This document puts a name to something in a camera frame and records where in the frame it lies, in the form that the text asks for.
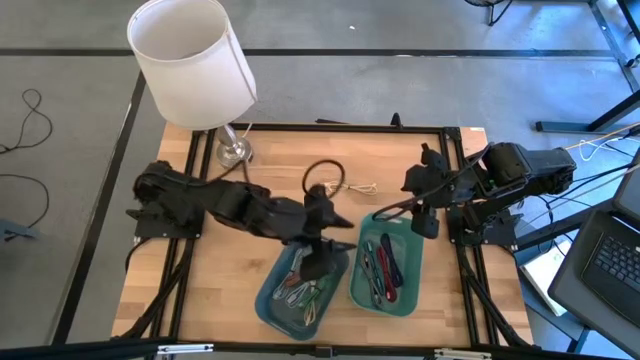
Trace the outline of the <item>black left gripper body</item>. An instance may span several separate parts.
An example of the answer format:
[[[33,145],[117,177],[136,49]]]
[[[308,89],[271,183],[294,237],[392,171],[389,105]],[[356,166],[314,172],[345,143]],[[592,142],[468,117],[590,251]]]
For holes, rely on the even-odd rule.
[[[303,281],[319,280],[331,272],[335,265],[332,254],[332,243],[322,240],[322,231],[329,227],[334,219],[333,203],[329,200],[326,187],[313,185],[304,196],[306,220],[302,234],[283,244],[301,243],[311,246],[311,253],[302,258],[298,277]]]

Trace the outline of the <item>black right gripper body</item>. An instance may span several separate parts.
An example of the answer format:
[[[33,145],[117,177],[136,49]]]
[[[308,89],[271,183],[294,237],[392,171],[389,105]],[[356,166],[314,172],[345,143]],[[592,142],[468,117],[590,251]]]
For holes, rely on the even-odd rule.
[[[470,167],[450,170],[445,157],[427,143],[421,148],[421,164],[406,171],[401,190],[413,194],[407,206],[412,215],[411,230],[424,238],[436,239],[440,224],[436,210],[472,200],[478,179]]]

